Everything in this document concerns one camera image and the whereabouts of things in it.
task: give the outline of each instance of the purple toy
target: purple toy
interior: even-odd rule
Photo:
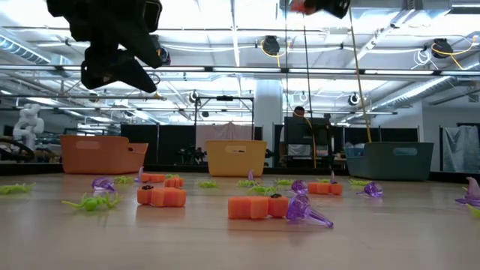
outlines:
[[[383,190],[379,184],[372,181],[365,186],[362,192],[358,192],[357,194],[367,194],[373,198],[380,198],[383,194]]]
[[[333,170],[330,175],[330,184],[337,184],[337,181],[335,181],[335,172],[333,172]]]
[[[106,190],[106,191],[115,191],[113,188],[113,181],[108,177],[96,178],[92,183],[91,187],[96,191]]]
[[[135,182],[140,183],[142,181],[143,167],[138,170],[138,177],[135,178]]]
[[[456,199],[457,203],[470,204],[471,206],[480,207],[480,187],[479,183],[473,177],[467,177],[468,190],[465,193],[465,197],[462,199]]]
[[[254,171],[251,169],[249,172],[248,172],[248,177],[247,177],[248,181],[255,181],[255,178],[254,178]]]
[[[328,228],[333,228],[333,223],[326,216],[315,211],[315,209],[310,206],[310,200],[307,195],[299,194],[290,200],[286,219],[289,221],[297,221],[305,218],[316,221]]]
[[[306,194],[308,192],[307,183],[303,180],[294,181],[292,191],[296,194]]]

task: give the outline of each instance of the plastic bin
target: plastic bin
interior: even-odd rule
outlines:
[[[377,180],[428,180],[434,144],[372,142],[363,157],[346,156],[351,176]]]

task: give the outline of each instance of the fluorescent light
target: fluorescent light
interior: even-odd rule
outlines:
[[[46,105],[58,105],[59,103],[54,101],[53,99],[50,98],[44,98],[44,97],[27,97],[29,101],[34,101],[38,102],[41,104],[46,104]]]
[[[311,73],[311,74],[355,74],[356,70],[353,69],[326,69],[326,68],[290,68],[291,73]]]
[[[449,76],[457,76],[457,75],[480,76],[480,71],[452,70],[452,71],[442,71],[441,74],[442,75],[449,75]]]
[[[217,72],[258,72],[258,73],[279,73],[280,68],[265,67],[214,67],[213,71]]]
[[[70,113],[72,116],[83,117],[83,115],[79,114],[78,112],[74,112],[70,110],[65,110],[65,112]]]
[[[95,121],[99,121],[99,122],[111,122],[112,119],[110,118],[107,118],[107,117],[100,117],[100,116],[94,116],[94,117],[90,117],[91,119],[94,119]]]
[[[143,67],[145,71],[205,71],[204,67]]]
[[[365,74],[380,75],[431,75],[433,70],[366,70]]]

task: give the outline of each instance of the humanoid robot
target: humanoid robot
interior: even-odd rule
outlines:
[[[35,150],[35,139],[37,134],[44,132],[44,120],[38,118],[40,105],[26,104],[20,110],[20,119],[13,127],[13,139],[22,140],[31,150]]]

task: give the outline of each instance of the metal frame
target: metal frame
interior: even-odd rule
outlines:
[[[194,120],[194,123],[193,123],[193,126],[195,127],[195,137],[197,138],[197,114],[198,112],[200,111],[200,109],[202,109],[203,106],[205,106],[210,100],[212,99],[215,99],[217,100],[218,98],[222,98],[222,96],[218,96],[218,97],[196,97],[195,98],[195,120]],[[254,123],[254,116],[255,116],[255,98],[253,97],[230,97],[229,98],[232,98],[234,101],[240,101],[242,102],[248,110],[250,110],[252,112],[252,132],[251,132],[251,138],[252,140],[254,140],[254,134],[255,134],[255,123]],[[198,107],[198,103],[199,101],[201,100],[206,100],[206,102],[199,108]],[[247,104],[245,104],[245,102],[243,101],[246,101],[246,100],[249,100],[252,102],[252,109],[249,109]]]

